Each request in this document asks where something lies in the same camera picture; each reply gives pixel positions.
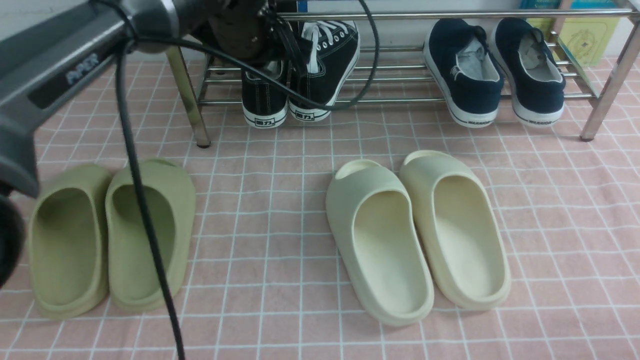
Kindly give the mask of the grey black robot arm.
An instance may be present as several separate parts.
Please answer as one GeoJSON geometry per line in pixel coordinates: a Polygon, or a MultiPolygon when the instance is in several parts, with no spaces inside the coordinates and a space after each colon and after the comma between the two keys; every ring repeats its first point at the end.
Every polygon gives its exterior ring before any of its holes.
{"type": "Polygon", "coordinates": [[[1,41],[1,283],[18,266],[25,228],[12,192],[40,191],[35,133],[103,75],[129,41],[144,53],[192,35],[247,64],[285,59],[306,71],[310,42],[278,16],[272,0],[87,0],[1,41]]]}

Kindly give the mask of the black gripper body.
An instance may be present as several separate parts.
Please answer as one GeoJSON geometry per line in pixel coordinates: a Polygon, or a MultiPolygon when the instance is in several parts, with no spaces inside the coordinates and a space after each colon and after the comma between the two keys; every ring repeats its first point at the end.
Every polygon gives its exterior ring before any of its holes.
{"type": "Polygon", "coordinates": [[[297,22],[281,16],[297,10],[295,0],[231,0],[227,9],[196,27],[192,36],[254,68],[285,62],[305,76],[313,43],[302,37],[297,22]]]}

